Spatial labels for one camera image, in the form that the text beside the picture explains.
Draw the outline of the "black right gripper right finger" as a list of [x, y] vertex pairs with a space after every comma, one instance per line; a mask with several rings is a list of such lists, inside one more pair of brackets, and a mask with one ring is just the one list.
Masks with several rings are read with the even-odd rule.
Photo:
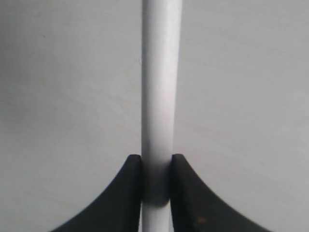
[[170, 163], [170, 205], [175, 232], [262, 231], [208, 188], [182, 154]]

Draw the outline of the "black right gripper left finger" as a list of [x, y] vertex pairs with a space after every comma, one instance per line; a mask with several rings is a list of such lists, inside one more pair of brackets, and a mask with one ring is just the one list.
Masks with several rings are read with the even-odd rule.
[[129, 155], [106, 189], [55, 232], [137, 232], [142, 200], [142, 161]]

